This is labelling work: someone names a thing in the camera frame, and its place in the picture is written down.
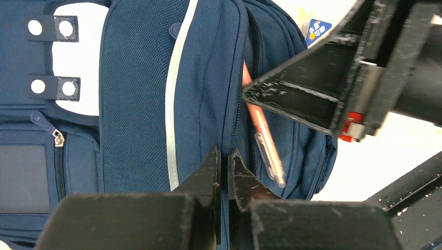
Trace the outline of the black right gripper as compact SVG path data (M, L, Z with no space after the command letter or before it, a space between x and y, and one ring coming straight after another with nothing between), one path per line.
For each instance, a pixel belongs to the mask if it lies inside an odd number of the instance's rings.
M314 130L360 140L388 112L441 125L441 1L357 1L331 34L242 93Z

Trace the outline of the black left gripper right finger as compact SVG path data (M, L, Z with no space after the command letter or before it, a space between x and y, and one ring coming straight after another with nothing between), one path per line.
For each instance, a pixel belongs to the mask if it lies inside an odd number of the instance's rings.
M231 249L401 249L382 209L363 202L282 199L228 156Z

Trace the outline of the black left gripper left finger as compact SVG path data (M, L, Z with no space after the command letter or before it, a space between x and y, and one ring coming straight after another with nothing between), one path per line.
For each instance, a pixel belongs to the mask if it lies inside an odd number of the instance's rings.
M216 249L220 232L217 146L171 192L76 194L62 200L36 249Z

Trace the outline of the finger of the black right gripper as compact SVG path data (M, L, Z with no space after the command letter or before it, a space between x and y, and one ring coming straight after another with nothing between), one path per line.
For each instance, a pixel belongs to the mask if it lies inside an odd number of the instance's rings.
M402 249L441 249L441 153L367 201L388 214Z

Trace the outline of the orange pen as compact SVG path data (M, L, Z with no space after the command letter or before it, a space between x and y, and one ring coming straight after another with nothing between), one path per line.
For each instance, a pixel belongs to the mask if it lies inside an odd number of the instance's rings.
M246 106L256 129L255 140L257 141L259 151L267 169L267 174L280 188L285 188L286 180L284 168L271 135L263 108L249 103L247 103Z

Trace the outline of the navy blue student backpack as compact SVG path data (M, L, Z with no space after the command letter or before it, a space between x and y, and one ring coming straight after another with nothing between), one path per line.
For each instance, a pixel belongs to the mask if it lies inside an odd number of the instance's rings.
M286 173L266 173L244 102L243 63L259 77L304 50L295 21L273 1L92 1L108 7L101 37L99 115L56 104L53 43L74 1L1 1L1 240L34 249L67 195L170 191L210 147L237 148L282 198L320 192L337 140L272 112L265 116Z

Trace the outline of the blue triangular ruler piece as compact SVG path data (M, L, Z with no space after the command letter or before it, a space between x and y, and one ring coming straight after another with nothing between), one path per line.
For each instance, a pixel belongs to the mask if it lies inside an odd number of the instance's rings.
M333 24L318 19L311 19L304 23L302 31L308 47L315 44L320 39L324 38L326 34L332 29Z

